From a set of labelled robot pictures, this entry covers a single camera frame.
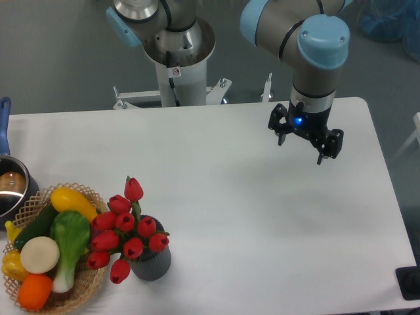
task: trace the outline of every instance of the wicker basket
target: wicker basket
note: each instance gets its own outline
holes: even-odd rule
[[[53,190],[58,187],[70,187],[74,190],[78,190],[83,195],[85,195],[87,199],[90,200],[97,209],[99,209],[99,211],[105,212],[108,210],[103,199],[89,187],[85,187],[77,183],[58,184],[57,186],[51,186],[50,188],[46,188],[41,192],[37,192],[35,196],[32,196],[25,203],[25,205],[20,208],[19,213],[16,214],[16,218],[13,221],[14,225],[19,228],[25,228],[25,226],[38,215],[38,212],[40,212],[40,210],[42,210],[42,208],[44,208],[44,206],[50,202],[51,192],[53,192]],[[8,253],[12,249],[12,244],[9,242],[6,245],[4,252]],[[20,307],[20,309],[23,311],[51,315],[68,313],[89,300],[104,279],[106,268],[101,268],[98,270],[90,269],[86,264],[88,258],[89,254],[86,253],[78,262],[75,271],[75,282],[73,288],[67,293],[51,293],[45,306],[38,312],[29,311],[20,307],[19,303],[17,302],[20,284],[16,280],[10,279],[6,275],[3,275],[6,292],[10,295],[10,298],[14,301],[14,304],[17,307]]]

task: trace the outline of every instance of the red tulip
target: red tulip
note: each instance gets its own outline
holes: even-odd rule
[[[156,233],[149,239],[149,248],[155,253],[163,251],[169,244],[169,238],[163,233]]]
[[[124,256],[128,259],[136,259],[143,252],[143,242],[140,238],[131,238],[123,246]]]
[[[152,217],[144,217],[137,226],[137,232],[143,238],[149,238],[156,232],[156,222]]]
[[[137,202],[143,197],[143,188],[138,183],[137,179],[130,178],[125,183],[124,196],[131,202]]]
[[[91,244],[95,251],[107,251],[118,246],[119,237],[113,230],[109,230],[95,237]]]
[[[125,199],[123,196],[115,195],[114,197],[110,198],[109,207],[111,211],[116,215],[120,215],[122,213],[130,212],[131,202]]]
[[[105,267],[111,260],[111,256],[107,251],[94,251],[87,260],[87,265],[92,269]]]
[[[130,274],[130,265],[123,259],[117,259],[111,267],[110,279],[115,284],[120,284],[122,281],[127,279]]]
[[[123,232],[131,231],[134,228],[134,216],[131,213],[122,213],[115,220],[115,227]]]
[[[93,219],[92,226],[97,230],[112,230],[116,227],[116,218],[117,215],[114,212],[104,212]]]

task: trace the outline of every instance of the cooking pot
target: cooking pot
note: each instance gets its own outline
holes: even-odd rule
[[[19,208],[39,190],[26,166],[11,156],[7,140],[11,104],[9,97],[0,100],[0,230],[5,229],[6,221],[14,220]]]

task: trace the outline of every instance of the blue handle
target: blue handle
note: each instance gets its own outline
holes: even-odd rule
[[[7,127],[9,126],[9,115],[11,113],[11,100],[3,97],[0,100],[0,155],[11,154],[9,142],[7,141]]]
[[[122,21],[113,8],[110,7],[106,10],[106,18],[115,34],[118,35],[124,44],[130,47],[136,47],[142,44],[141,40],[139,40],[133,31]]]

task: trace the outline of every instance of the yellow pepper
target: yellow pepper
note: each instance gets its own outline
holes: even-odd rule
[[[51,193],[52,206],[58,211],[74,210],[83,215],[89,223],[98,215],[96,207],[77,190],[60,187]]]
[[[7,231],[7,237],[9,238],[10,242],[14,243],[14,240],[19,235],[19,233],[21,233],[22,229],[15,227],[12,221],[6,221],[5,227]]]
[[[13,249],[9,251],[2,259],[2,273],[11,279],[23,282],[30,273],[22,266],[20,262],[20,253]]]

